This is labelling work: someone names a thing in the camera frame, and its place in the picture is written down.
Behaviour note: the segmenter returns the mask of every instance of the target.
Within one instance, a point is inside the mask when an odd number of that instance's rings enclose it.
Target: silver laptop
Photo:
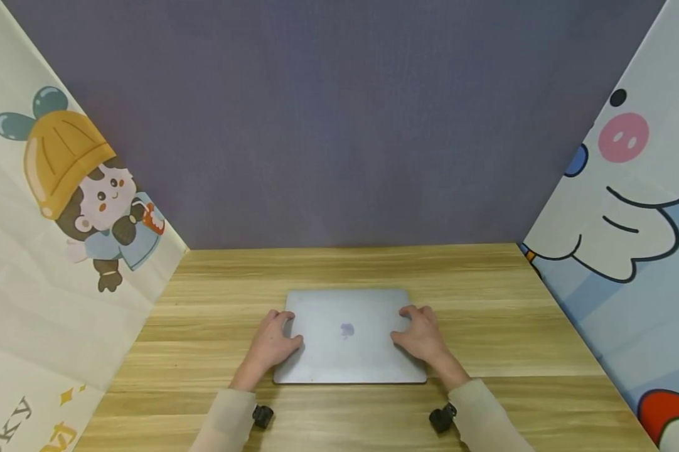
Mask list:
[[[303,346],[274,370],[277,384],[409,384],[425,382],[424,362],[392,343],[389,333],[410,320],[398,310],[407,292],[382,290],[291,291],[284,327]]]

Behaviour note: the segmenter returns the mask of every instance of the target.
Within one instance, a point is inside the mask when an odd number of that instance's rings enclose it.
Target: wrist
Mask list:
[[[471,380],[471,376],[468,375],[460,361],[450,351],[439,354],[429,364],[437,372],[448,392],[457,389]]]
[[[265,366],[257,361],[245,358],[235,372],[234,378],[229,384],[229,388],[249,393],[254,392],[254,389],[259,385],[259,382],[262,381],[265,373],[267,373],[267,368]]]

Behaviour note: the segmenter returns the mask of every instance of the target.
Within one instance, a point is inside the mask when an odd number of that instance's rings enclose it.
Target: gray wall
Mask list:
[[[662,5],[4,1],[192,248],[522,239]]]

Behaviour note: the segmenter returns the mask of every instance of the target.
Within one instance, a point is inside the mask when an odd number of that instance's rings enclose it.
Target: cartoon poster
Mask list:
[[[76,446],[184,252],[0,2],[0,452]]]
[[[67,235],[70,260],[91,258],[98,290],[115,291],[124,280],[119,261],[131,271],[144,263],[164,217],[91,120],[68,110],[60,89],[40,89],[33,114],[0,113],[0,135],[26,142],[26,181],[41,215]]]
[[[679,452],[679,0],[521,249],[662,452]]]

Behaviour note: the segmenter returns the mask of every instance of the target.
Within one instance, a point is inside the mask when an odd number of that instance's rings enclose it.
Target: wooden tabletop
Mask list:
[[[158,301],[77,452],[188,450],[259,320],[291,289],[401,288],[433,306],[450,349],[482,377],[538,452],[655,451],[514,244],[192,251]],[[276,386],[245,451],[458,451],[425,385]]]

